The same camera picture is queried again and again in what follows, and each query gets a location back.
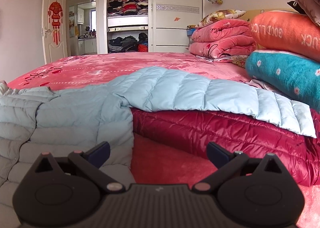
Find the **light blue puffer jacket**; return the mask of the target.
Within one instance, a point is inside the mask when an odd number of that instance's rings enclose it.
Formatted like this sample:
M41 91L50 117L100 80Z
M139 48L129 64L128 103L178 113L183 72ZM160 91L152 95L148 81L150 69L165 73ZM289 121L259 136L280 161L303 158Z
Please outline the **light blue puffer jacket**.
M231 112L316 137L310 107L304 103L239 82L163 67L81 89L8 88L1 92L1 215L12 212L15 189L43 151L66 156L107 141L111 157L102 170L119 175L126 184L132 181L132 108Z

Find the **dark clothes pile lower shelf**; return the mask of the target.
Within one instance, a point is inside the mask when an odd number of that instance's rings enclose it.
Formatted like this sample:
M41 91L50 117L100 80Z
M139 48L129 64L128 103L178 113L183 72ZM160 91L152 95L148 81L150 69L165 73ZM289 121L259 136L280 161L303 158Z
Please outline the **dark clothes pile lower shelf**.
M124 38L117 37L108 41L109 53L126 53L126 52L148 52L148 36L146 33L139 33L138 39L134 36Z

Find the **white bedroom door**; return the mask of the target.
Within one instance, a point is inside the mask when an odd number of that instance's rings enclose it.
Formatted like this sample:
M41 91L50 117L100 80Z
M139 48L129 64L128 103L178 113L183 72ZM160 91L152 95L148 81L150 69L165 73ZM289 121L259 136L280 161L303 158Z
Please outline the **white bedroom door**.
M44 63L67 57L66 0L42 0Z

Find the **folded clothes pile upper shelf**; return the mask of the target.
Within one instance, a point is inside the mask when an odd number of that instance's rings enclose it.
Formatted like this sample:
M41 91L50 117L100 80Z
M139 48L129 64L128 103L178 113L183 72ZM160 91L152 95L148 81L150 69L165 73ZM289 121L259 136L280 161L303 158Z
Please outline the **folded clothes pile upper shelf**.
M109 0L107 13L110 16L147 15L148 0Z

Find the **dark red puffer jacket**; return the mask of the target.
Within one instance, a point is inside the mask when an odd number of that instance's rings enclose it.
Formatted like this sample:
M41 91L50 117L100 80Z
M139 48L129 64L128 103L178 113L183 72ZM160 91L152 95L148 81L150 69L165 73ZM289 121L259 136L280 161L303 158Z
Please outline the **dark red puffer jacket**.
M250 157L274 153L298 184L319 185L318 136L295 134L251 116L222 111L131 111L134 132L160 144L202 158L209 142Z

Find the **pink plush bed cover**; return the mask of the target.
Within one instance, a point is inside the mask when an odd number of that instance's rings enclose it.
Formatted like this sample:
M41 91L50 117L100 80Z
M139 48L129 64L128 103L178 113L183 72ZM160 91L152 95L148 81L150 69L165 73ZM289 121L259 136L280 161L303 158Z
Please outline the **pink plush bed cover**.
M43 151L66 156L102 141L101 170L124 185L193 185L214 170L208 142L251 157L277 154L305 197L300 227L319 227L319 114L257 87L232 64L184 54L66 58L1 85L1 227Z

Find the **teal floral pillow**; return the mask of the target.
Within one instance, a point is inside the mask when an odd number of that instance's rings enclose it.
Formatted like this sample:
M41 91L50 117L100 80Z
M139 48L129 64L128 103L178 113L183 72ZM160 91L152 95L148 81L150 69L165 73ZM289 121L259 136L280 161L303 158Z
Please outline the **teal floral pillow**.
M290 52L261 49L248 56L245 69L250 77L319 112L319 62Z

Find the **pink quilted jacket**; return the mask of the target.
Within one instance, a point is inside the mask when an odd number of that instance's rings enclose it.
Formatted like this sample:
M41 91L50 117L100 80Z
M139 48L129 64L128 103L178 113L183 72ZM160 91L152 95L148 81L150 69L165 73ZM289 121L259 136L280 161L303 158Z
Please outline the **pink quilted jacket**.
M1 92L6 92L8 90L7 83L4 80L0 81L0 90Z

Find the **folded pink blanket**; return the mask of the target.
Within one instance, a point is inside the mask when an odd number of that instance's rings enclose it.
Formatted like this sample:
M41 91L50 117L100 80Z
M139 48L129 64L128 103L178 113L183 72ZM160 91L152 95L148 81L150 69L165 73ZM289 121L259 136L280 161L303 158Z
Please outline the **folded pink blanket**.
M256 48L247 21L223 19L195 29L188 50L193 55L219 59L223 56L250 55Z

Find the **blue storage box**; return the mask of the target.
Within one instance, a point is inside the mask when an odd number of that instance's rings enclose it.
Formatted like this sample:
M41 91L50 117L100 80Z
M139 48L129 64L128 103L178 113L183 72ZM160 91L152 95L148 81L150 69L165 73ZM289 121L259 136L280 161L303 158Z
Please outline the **blue storage box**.
M189 39L189 43L192 43L192 35L193 32L196 30L196 28L194 26L187 26L187 37Z

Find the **orange good luck pillow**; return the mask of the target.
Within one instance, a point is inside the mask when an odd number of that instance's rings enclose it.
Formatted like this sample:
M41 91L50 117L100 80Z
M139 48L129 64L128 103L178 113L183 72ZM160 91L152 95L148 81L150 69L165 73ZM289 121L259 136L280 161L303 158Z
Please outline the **orange good luck pillow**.
M251 34L265 49L283 50L319 61L319 26L308 16L273 10L251 21Z

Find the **floral yellow pillow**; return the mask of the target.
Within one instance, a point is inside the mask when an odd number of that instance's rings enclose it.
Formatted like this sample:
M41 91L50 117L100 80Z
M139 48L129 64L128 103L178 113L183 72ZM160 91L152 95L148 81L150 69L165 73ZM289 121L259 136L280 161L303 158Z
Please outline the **floral yellow pillow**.
M235 10L235 9L225 9L225 10L218 10L213 13L208 14L205 16L196 26L195 28L203 28L213 24L217 21L224 20L224 19L238 19L244 16L246 11L244 10Z

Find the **yellow headboard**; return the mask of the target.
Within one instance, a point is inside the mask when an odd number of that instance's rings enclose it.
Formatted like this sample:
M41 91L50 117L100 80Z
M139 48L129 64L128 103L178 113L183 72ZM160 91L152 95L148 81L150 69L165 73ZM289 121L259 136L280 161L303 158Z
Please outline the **yellow headboard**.
M247 10L246 13L242 17L240 17L239 19L247 21L247 22L251 22L255 16L257 16L261 13L267 12L267 11L288 11L288 12L294 12L294 13L297 12L292 8L255 9L255 10Z

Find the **red hanging door ornament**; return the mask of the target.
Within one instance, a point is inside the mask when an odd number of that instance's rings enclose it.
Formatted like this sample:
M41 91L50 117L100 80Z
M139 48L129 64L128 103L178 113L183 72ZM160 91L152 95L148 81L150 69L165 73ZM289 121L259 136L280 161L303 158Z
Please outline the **red hanging door ornament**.
M60 28L62 26L63 8L58 0L54 0L48 7L48 22L52 27L51 35L55 45L60 44Z

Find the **white wardrobe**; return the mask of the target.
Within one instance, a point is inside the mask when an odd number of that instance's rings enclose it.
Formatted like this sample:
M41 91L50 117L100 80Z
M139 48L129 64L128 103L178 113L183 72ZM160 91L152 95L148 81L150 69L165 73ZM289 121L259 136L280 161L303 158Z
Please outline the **white wardrobe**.
M188 52L187 26L203 15L203 0L148 0L147 15L110 16L107 39L146 33L150 52Z

